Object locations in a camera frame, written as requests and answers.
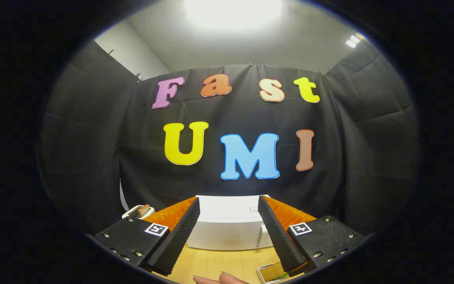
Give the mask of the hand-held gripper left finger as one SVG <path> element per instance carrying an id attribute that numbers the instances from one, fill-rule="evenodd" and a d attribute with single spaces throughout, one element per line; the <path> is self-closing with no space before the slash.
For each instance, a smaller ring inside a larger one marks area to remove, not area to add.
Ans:
<path id="1" fill-rule="evenodd" d="M 160 211 L 148 204 L 138 205 L 93 240 L 124 262 L 168 276 L 199 216 L 200 200 L 196 196 Z"/>

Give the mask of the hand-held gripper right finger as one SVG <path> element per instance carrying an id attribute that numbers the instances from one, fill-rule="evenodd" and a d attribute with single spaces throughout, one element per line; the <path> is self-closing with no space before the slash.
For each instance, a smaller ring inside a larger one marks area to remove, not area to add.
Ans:
<path id="1" fill-rule="evenodd" d="M 365 239 L 336 217 L 316 218 L 269 196 L 259 196 L 258 212 L 283 272 L 291 277 L 341 260 Z"/>

